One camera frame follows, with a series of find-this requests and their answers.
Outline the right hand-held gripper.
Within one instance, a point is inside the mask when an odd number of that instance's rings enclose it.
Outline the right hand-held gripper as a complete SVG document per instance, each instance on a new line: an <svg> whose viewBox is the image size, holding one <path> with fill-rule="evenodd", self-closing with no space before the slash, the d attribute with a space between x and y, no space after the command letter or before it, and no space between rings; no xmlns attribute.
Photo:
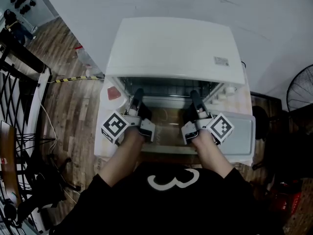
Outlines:
<svg viewBox="0 0 313 235"><path fill-rule="evenodd" d="M192 90L190 96L196 111L200 107L203 107L208 114L207 108L199 93L196 90ZM207 117L194 121L188 121L181 128L184 144L188 145L193 138L199 135L200 130L209 131L213 136L215 144L220 145L232 133L234 126L222 113L218 114L215 118Z"/></svg>

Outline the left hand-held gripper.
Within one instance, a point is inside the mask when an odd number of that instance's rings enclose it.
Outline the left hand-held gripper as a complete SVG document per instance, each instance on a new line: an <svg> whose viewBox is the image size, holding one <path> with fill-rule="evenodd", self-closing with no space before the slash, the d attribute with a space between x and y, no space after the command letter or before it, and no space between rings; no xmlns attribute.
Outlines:
<svg viewBox="0 0 313 235"><path fill-rule="evenodd" d="M142 104L144 90L139 88L136 90L128 109L138 110ZM155 136L156 125L149 119L140 116L121 115L117 111L112 111L101 126L101 133L112 144L118 144L120 137L127 128L136 127L146 142L153 142Z"/></svg>

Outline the metal baking tray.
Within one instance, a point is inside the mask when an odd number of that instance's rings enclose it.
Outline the metal baking tray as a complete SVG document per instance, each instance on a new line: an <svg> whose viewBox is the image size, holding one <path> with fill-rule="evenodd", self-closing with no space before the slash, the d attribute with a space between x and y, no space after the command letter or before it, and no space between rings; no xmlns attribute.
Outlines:
<svg viewBox="0 0 313 235"><path fill-rule="evenodd" d="M219 145L224 156L231 162L252 159L255 148L255 117L230 112L221 113L234 126L229 137Z"/></svg>

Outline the person's left forearm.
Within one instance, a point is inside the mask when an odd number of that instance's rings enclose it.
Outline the person's left forearm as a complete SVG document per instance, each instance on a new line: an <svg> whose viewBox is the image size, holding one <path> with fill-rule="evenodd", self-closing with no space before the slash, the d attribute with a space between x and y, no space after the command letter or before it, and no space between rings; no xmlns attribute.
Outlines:
<svg viewBox="0 0 313 235"><path fill-rule="evenodd" d="M122 143L99 172L110 187L133 172L144 141L137 128L129 127L125 131Z"/></svg>

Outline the person's right forearm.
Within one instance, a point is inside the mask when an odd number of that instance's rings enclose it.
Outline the person's right forearm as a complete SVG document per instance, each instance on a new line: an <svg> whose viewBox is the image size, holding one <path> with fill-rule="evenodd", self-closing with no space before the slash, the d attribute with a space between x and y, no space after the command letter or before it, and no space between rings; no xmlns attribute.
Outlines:
<svg viewBox="0 0 313 235"><path fill-rule="evenodd" d="M207 130L200 130L199 134L192 139L201 165L225 178L234 168L226 159L218 146L214 143L213 136Z"/></svg>

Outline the white toaster oven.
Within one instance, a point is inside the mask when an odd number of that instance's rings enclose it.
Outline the white toaster oven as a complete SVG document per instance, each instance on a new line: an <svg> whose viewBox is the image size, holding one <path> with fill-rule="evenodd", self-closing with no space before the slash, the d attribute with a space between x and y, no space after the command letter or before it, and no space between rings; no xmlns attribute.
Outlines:
<svg viewBox="0 0 313 235"><path fill-rule="evenodd" d="M117 31L105 77L126 96L121 77L216 82L211 103L226 87L245 85L244 68L231 29L217 23L169 17L125 18Z"/></svg>

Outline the white plate with red piece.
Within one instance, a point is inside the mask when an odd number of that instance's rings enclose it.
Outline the white plate with red piece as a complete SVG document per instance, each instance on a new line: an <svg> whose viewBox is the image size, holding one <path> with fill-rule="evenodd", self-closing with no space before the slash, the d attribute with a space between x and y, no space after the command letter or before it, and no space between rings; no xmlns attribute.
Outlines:
<svg viewBox="0 0 313 235"><path fill-rule="evenodd" d="M107 110L116 110L123 107L126 97L110 82L104 83L100 92L100 106Z"/></svg>

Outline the table with checked cloth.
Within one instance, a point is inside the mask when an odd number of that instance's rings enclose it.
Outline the table with checked cloth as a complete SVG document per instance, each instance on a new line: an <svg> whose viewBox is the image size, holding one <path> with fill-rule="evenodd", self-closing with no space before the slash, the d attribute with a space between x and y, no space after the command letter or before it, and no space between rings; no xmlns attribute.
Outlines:
<svg viewBox="0 0 313 235"><path fill-rule="evenodd" d="M110 82L117 87L116 83L111 82L108 78L104 79L104 83ZM107 110L99 105L96 134L95 134L95 145L94 154L102 158L110 158L117 149L117 145L112 144L105 136L101 133L101 126L112 111L117 111L122 113L130 103L130 97L126 96L121 88L117 89L126 97L126 103L123 107L116 110ZM206 101L205 105L207 109L213 114L218 115L221 112L238 113L244 115L252 115L252 103L250 98L249 84L246 82L245 85L236 90L234 95L227 96L226 100L220 101L218 105L213 105ZM253 158L247 161L231 162L231 163L241 163L247 166L251 166L253 163Z"/></svg>

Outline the large clear water bottle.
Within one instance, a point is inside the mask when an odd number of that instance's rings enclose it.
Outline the large clear water bottle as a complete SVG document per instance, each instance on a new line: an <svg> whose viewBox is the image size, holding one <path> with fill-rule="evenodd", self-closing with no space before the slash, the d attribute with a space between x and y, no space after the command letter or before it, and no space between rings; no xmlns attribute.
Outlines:
<svg viewBox="0 0 313 235"><path fill-rule="evenodd" d="M87 76L96 76L100 78L104 77L99 67L96 65L96 63L93 61L93 59L90 57L90 55L86 52L86 50L82 46L76 47L75 51L79 61L86 68Z"/></svg>

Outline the person's black printed shirt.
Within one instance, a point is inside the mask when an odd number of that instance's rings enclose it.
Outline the person's black printed shirt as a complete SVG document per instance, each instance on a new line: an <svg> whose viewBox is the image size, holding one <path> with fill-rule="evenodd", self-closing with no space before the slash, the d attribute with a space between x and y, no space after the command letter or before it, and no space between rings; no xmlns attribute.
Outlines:
<svg viewBox="0 0 313 235"><path fill-rule="evenodd" d="M94 176L52 235L284 235L236 169L142 163L109 186Z"/></svg>

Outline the black metal railing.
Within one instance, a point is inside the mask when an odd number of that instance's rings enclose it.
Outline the black metal railing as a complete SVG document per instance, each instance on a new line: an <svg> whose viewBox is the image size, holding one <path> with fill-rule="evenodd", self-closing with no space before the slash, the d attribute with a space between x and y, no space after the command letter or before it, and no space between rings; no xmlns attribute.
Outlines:
<svg viewBox="0 0 313 235"><path fill-rule="evenodd" d="M19 193L24 201L30 195L23 195L23 190L31 187L23 175L27 167L23 153L40 156L41 145L56 145L56 138L40 136L40 117L45 111L44 101L51 81L51 69L33 53L20 44L13 35L3 29L0 32L0 123L4 121L16 129L16 167L19 181ZM0 223L3 222L7 232L15 235L44 235L41 210L37 208L22 222L17 224L17 207L6 195L2 179L0 160Z"/></svg>

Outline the red plastic crate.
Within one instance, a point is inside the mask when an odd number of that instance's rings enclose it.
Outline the red plastic crate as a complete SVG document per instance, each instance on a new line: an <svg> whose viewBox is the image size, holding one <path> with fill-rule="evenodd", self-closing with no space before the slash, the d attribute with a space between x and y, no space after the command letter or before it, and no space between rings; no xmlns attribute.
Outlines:
<svg viewBox="0 0 313 235"><path fill-rule="evenodd" d="M278 209L280 211L288 212L290 215L293 215L300 203L301 192L292 193L292 194L280 194L279 195L279 204Z"/></svg>

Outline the brown wooden desk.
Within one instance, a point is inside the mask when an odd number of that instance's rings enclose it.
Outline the brown wooden desk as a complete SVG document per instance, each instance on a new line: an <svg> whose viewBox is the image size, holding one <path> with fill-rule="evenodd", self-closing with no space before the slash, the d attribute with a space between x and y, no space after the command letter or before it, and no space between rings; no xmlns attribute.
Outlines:
<svg viewBox="0 0 313 235"><path fill-rule="evenodd" d="M1 159L5 162L1 164L1 171L6 195L17 207L22 200L16 167L16 129L4 121L0 123Z"/></svg>

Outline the black pedestal fan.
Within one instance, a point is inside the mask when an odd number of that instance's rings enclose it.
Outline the black pedestal fan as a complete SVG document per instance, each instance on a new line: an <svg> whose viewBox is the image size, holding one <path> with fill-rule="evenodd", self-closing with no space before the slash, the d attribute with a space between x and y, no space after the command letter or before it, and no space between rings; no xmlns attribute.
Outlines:
<svg viewBox="0 0 313 235"><path fill-rule="evenodd" d="M269 117L260 106L252 107L256 119L255 138L265 139L271 122L289 124L297 127L296 133L313 141L313 64L301 70L291 81L286 94L287 109Z"/></svg>

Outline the white wall panel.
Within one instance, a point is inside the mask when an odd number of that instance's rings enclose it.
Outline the white wall panel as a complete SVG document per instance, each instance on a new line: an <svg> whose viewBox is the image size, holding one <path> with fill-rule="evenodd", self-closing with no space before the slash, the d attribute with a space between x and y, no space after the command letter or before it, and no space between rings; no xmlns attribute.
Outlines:
<svg viewBox="0 0 313 235"><path fill-rule="evenodd" d="M42 2L42 7L38 13L30 12L30 14L22 16L13 8L9 0L0 0L0 30L5 26L5 18L3 14L6 9L14 12L17 16L17 19L31 33L35 32L41 25L58 17L58 13L49 0L40 1Z"/></svg>

